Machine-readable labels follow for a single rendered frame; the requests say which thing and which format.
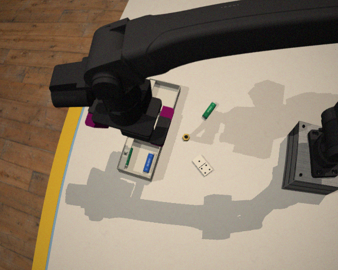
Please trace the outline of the brass hex nut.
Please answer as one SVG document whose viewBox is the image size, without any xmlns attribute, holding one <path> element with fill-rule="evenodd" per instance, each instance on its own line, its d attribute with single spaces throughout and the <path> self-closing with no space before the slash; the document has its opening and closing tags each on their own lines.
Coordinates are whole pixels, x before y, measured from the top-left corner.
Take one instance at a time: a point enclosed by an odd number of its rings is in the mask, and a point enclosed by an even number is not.
<svg viewBox="0 0 338 270">
<path fill-rule="evenodd" d="M 184 135 L 183 135 L 183 140 L 184 140 L 184 141 L 188 141 L 189 138 L 190 138 L 190 136 L 189 136 L 188 134 L 184 134 Z"/>
</svg>

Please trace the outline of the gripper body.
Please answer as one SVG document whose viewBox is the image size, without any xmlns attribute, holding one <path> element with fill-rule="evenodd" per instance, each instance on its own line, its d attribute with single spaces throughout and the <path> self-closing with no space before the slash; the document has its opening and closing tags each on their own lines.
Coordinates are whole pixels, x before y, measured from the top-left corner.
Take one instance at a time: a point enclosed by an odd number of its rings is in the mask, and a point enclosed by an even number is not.
<svg viewBox="0 0 338 270">
<path fill-rule="evenodd" d="M 157 120 L 161 107 L 162 100 L 152 97 L 148 110 L 144 114 L 140 93 L 138 102 L 128 111 L 111 111 L 107 107 L 105 108 L 102 100 L 97 100 L 96 98 L 93 105 L 88 108 L 88 112 L 93 114 L 91 119 L 94 124 L 98 123 L 120 129 L 124 136 L 162 146 L 166 139 L 171 119 L 159 116 Z M 154 129 L 156 120 L 157 123 Z"/>
</svg>

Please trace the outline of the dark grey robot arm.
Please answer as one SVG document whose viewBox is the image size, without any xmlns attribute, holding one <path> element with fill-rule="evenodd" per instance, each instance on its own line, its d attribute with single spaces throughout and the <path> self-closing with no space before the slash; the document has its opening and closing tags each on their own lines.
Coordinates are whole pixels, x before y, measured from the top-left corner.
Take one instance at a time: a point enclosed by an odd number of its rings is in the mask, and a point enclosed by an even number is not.
<svg viewBox="0 0 338 270">
<path fill-rule="evenodd" d="M 125 18 L 94 32 L 88 57 L 56 65 L 49 90 L 55 107 L 91 107 L 97 98 L 116 112 L 132 109 L 141 93 L 146 114 L 148 77 L 207 59 L 334 43 L 338 0 L 238 0 Z M 321 118 L 322 128 L 308 133 L 311 175 L 336 177 L 338 102 Z"/>
</svg>

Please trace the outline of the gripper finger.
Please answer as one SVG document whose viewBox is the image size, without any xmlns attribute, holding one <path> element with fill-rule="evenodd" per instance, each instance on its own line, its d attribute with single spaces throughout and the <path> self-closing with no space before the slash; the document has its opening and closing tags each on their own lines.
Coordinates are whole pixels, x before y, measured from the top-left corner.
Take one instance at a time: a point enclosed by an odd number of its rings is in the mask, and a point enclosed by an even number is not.
<svg viewBox="0 0 338 270">
<path fill-rule="evenodd" d="M 107 126 L 104 126 L 104 125 L 101 125 L 101 124 L 98 124 L 98 123 L 93 123 L 93 121 L 92 121 L 92 115 L 93 114 L 90 114 L 89 112 L 88 112 L 88 114 L 87 114 L 87 117 L 86 117 L 86 120 L 85 120 L 85 125 L 87 125 L 87 126 L 89 126 L 89 127 L 93 127 L 93 128 L 109 128 L 109 127 L 107 127 Z"/>
<path fill-rule="evenodd" d="M 167 106 L 162 107 L 162 111 L 161 111 L 160 116 L 164 116 L 164 117 L 170 118 L 172 120 L 173 115 L 174 115 L 174 109 L 173 108 L 167 107 Z"/>
</svg>

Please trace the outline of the white domino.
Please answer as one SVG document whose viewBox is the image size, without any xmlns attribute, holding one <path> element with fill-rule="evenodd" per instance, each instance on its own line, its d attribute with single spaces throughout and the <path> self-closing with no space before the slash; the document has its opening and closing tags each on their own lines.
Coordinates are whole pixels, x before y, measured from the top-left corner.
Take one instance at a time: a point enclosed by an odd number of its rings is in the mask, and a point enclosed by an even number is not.
<svg viewBox="0 0 338 270">
<path fill-rule="evenodd" d="M 208 163 L 205 161 L 205 159 L 201 155 L 193 159 L 192 162 L 204 176 L 206 176 L 211 171 L 213 171 L 212 168 L 208 165 Z"/>
</svg>

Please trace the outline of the blue aa battery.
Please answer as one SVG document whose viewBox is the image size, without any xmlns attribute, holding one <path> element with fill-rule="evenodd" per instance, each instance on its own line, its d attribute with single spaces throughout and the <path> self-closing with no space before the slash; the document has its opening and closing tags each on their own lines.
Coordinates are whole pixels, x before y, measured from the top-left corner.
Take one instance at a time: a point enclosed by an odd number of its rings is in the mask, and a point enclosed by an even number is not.
<svg viewBox="0 0 338 270">
<path fill-rule="evenodd" d="M 146 159 L 146 163 L 145 163 L 143 172 L 149 173 L 153 158 L 154 158 L 154 153 L 149 152 L 148 157 Z"/>
</svg>

